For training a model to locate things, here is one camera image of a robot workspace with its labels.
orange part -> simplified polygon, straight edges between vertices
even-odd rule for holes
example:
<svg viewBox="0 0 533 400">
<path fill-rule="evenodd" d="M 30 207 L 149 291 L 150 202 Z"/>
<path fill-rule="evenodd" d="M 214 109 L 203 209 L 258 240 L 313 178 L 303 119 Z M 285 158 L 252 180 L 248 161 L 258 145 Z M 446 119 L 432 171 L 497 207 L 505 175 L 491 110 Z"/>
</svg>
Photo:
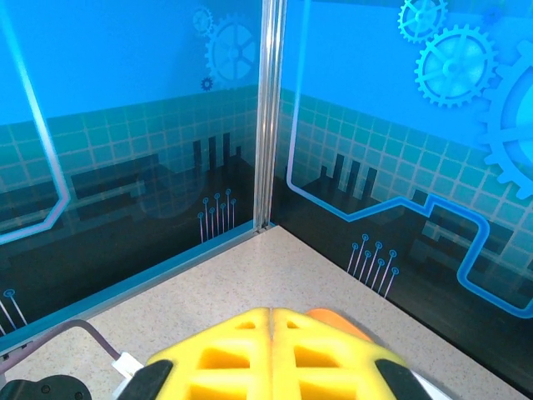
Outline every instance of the orange part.
<svg viewBox="0 0 533 400">
<path fill-rule="evenodd" d="M 370 339 L 363 331 L 332 310 L 328 310 L 327 308 L 313 308 L 306 312 L 306 315 L 315 318 L 321 323 L 326 323 L 330 327 L 340 329 L 343 332 L 350 333 L 353 336 L 373 343 L 372 339 Z"/>
</svg>

speckled floor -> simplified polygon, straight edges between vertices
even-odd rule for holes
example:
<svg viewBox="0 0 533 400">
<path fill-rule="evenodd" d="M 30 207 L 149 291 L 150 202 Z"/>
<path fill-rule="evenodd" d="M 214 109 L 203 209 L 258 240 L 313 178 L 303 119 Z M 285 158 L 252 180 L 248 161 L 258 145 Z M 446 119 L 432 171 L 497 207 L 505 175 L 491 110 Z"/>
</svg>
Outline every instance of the speckled floor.
<svg viewBox="0 0 533 400">
<path fill-rule="evenodd" d="M 145 362 L 153 353 L 255 307 L 342 312 L 378 337 L 451 397 L 526 399 L 512 387 L 379 297 L 280 227 L 188 270 L 90 322 L 118 351 Z M 111 397 L 122 376 L 81 329 L 56 338 L 7 379 L 69 374 L 96 400 Z"/>
</svg>

glass panel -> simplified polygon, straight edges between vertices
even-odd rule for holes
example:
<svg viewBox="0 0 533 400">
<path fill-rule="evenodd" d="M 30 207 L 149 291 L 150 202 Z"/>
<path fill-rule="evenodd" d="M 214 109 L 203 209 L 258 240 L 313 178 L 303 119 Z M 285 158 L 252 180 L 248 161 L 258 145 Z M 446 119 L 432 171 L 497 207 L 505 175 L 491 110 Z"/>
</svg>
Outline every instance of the glass panel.
<svg viewBox="0 0 533 400">
<path fill-rule="evenodd" d="M 5 3 L 0 350 L 250 231 L 262 19 Z"/>
<path fill-rule="evenodd" d="M 273 199 L 274 223 L 529 395 L 532 16 L 289 1 Z"/>
</svg>

gear graphic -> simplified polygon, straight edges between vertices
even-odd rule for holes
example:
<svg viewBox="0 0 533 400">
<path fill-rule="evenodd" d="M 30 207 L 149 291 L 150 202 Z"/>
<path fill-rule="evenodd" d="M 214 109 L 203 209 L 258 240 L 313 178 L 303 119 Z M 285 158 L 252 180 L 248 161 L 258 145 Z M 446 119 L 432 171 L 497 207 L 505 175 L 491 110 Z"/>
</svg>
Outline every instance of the gear graphic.
<svg viewBox="0 0 533 400">
<path fill-rule="evenodd" d="M 488 26 L 494 25 L 500 21 L 501 17 L 503 17 L 501 7 L 492 6 L 483 13 L 483 23 Z"/>
<path fill-rule="evenodd" d="M 192 14 L 192 26 L 200 36 L 207 36 L 213 29 L 213 16 L 206 7 L 199 7 Z"/>
<path fill-rule="evenodd" d="M 438 33 L 446 19 L 446 6 L 445 0 L 406 0 L 398 19 L 403 37 L 421 43 Z"/>
<path fill-rule="evenodd" d="M 480 96 L 495 76 L 497 66 L 493 42 L 487 33 L 468 25 L 447 28 L 426 42 L 421 58 L 416 60 L 415 80 L 418 90 L 439 107 L 461 106 Z"/>
<path fill-rule="evenodd" d="M 521 86 L 517 83 L 522 77 L 533 68 L 533 43 L 528 41 L 520 42 L 517 50 L 521 57 L 512 66 L 500 65 L 496 73 L 501 77 L 501 83 L 496 89 L 486 89 L 483 97 L 491 102 L 489 111 L 481 115 L 481 121 L 486 123 L 486 133 L 479 137 L 481 143 L 487 144 L 491 148 L 491 154 L 485 158 L 487 165 L 499 165 L 502 174 L 498 177 L 499 183 L 513 182 L 518 186 L 516 197 L 524 200 L 533 195 L 533 181 L 526 176 L 521 168 L 516 165 L 507 152 L 506 144 L 518 142 L 526 156 L 533 161 L 533 149 L 531 140 L 533 139 L 533 117 L 531 108 L 533 107 L 533 84 L 527 90 L 520 87 L 521 98 L 516 101 L 513 93 Z M 509 103 L 514 103 L 515 110 L 514 127 L 502 127 L 502 120 L 508 117 L 504 112 L 509 108 Z"/>
<path fill-rule="evenodd" d="M 223 88 L 235 88 L 252 70 L 257 45 L 245 18 L 228 14 L 213 28 L 207 47 L 207 68 Z"/>
<path fill-rule="evenodd" d="M 213 89 L 213 80 L 210 77 L 205 77 L 202 79 L 201 86 L 205 92 L 209 92 Z"/>
</svg>

gray wire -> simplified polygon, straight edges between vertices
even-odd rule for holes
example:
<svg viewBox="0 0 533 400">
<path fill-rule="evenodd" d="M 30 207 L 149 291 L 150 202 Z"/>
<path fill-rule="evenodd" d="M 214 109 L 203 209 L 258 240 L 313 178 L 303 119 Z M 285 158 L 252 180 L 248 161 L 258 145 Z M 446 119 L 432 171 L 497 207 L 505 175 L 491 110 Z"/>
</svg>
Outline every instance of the gray wire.
<svg viewBox="0 0 533 400">
<path fill-rule="evenodd" d="M 113 357 L 113 359 L 118 360 L 120 358 L 120 353 L 109 344 L 93 325 L 81 319 L 73 319 L 72 321 L 66 321 L 57 325 L 55 328 L 42 335 L 39 339 L 30 342 L 21 352 L 16 352 L 15 354 L 10 355 L 6 361 L 0 363 L 0 375 L 3 375 L 6 371 L 9 371 L 11 368 L 19 364 L 44 344 L 54 339 L 57 335 L 60 335 L 71 328 L 85 329 L 98 342 L 98 344 L 103 347 L 107 354 Z"/>
</svg>

